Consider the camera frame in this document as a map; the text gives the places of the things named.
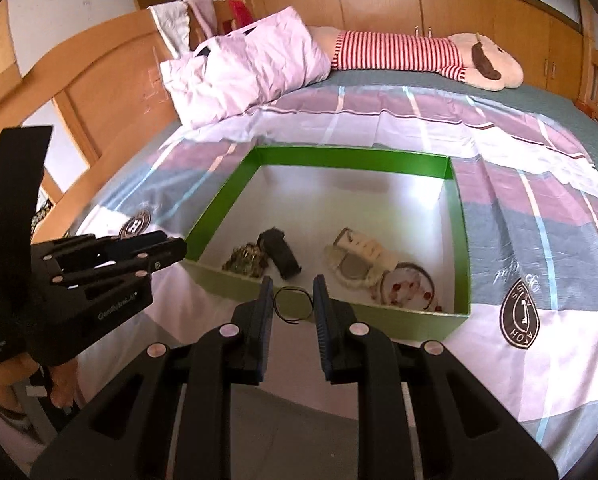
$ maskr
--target wooden headboard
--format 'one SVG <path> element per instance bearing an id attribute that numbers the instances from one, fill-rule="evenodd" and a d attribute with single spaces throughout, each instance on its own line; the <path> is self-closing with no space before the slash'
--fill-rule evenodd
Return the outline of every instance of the wooden headboard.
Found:
<path id="1" fill-rule="evenodd" d="M 220 28 L 231 22 L 217 2 Z M 47 170 L 42 189 L 55 204 L 34 241 L 60 238 L 95 194 L 177 112 L 161 83 L 170 52 L 149 10 L 89 28 L 57 45 L 21 76 L 13 61 L 0 72 L 0 132 L 52 101 L 87 171 L 64 193 Z"/>

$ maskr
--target logo on bed sheet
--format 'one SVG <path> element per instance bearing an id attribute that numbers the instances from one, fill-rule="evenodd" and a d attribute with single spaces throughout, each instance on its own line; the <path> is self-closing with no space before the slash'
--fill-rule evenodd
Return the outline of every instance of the logo on bed sheet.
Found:
<path id="1" fill-rule="evenodd" d="M 150 225 L 152 219 L 153 216 L 150 214 L 150 211 L 142 209 L 124 224 L 121 231 L 119 231 L 119 238 L 132 238 L 133 236 L 140 235 Z"/>
<path id="2" fill-rule="evenodd" d="M 519 278 L 506 294 L 499 314 L 501 332 L 512 346 L 527 350 L 539 333 L 539 313 L 528 286 Z"/>

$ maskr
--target plush dog head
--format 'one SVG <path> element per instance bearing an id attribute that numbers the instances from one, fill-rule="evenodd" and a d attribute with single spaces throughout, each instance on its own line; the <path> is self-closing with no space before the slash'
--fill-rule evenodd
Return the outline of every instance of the plush dog head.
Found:
<path id="1" fill-rule="evenodd" d="M 490 38 L 480 34 L 455 34 L 448 39 L 463 58 L 467 84 L 485 90 L 502 90 L 517 88 L 524 81 L 521 65 Z"/>

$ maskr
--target human hand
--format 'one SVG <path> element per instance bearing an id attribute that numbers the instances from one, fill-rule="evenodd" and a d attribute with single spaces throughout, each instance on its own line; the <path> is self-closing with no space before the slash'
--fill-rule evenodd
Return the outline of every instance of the human hand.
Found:
<path id="1" fill-rule="evenodd" d="M 48 369 L 53 385 L 50 401 L 57 408 L 72 406 L 77 389 L 76 359 Z M 31 377 L 37 370 L 39 364 L 28 354 L 19 354 L 0 363 L 0 406 L 13 412 L 23 413 L 12 385 Z"/>

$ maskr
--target box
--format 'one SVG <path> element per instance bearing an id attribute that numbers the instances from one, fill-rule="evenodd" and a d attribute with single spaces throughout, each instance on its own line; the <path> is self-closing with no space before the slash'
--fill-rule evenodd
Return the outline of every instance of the box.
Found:
<path id="1" fill-rule="evenodd" d="M 359 320 L 403 340 L 443 339 L 470 315 L 470 265 L 463 209 L 448 157 L 324 146 L 258 146 L 223 184 L 187 238 L 188 270 L 212 294 L 250 301 L 259 280 L 221 270 L 233 249 L 271 227 L 285 232 L 301 274 L 276 287 L 302 286 L 324 274 L 330 296 Z M 432 276 L 444 312 L 374 304 L 367 290 L 341 285 L 323 248 L 350 227 L 376 238 Z M 279 295 L 286 316 L 309 312 L 305 295 Z"/>

